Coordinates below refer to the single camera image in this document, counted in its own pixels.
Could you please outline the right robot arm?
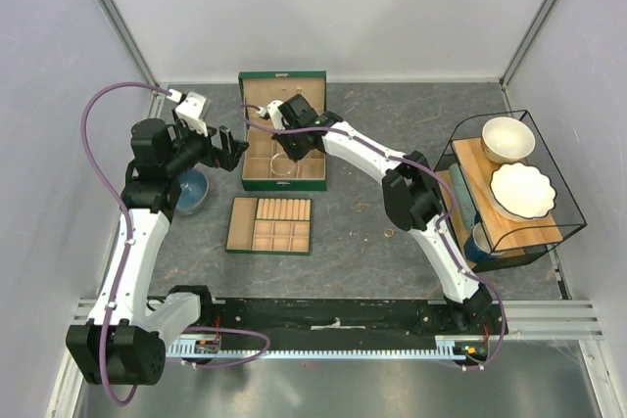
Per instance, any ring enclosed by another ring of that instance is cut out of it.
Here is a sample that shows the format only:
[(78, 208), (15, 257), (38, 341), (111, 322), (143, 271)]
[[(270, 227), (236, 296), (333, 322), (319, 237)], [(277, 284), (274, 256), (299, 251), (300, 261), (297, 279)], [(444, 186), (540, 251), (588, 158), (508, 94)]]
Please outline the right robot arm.
[(455, 243), (441, 201), (441, 181), (425, 156), (386, 148), (340, 116), (319, 114), (300, 94), (269, 103), (259, 116), (271, 121), (277, 130), (273, 139), (290, 160), (297, 162), (318, 150), (350, 163), (379, 183), (387, 217), (416, 240), (435, 270), (451, 326), (467, 334), (483, 323), (492, 297)]

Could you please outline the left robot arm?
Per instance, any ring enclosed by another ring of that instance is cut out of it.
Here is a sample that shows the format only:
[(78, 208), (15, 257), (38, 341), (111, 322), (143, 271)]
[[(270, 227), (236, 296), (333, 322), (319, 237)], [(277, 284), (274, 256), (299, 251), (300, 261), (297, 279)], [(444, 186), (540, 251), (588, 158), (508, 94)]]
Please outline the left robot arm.
[(161, 378), (166, 351), (188, 327), (204, 333), (215, 322), (206, 286), (176, 286), (155, 310), (147, 307), (156, 257), (181, 194), (179, 179), (201, 163), (234, 170), (249, 145), (222, 126), (198, 133), (183, 119), (148, 118), (131, 129), (118, 241), (98, 300), (66, 346), (87, 383), (148, 386)]

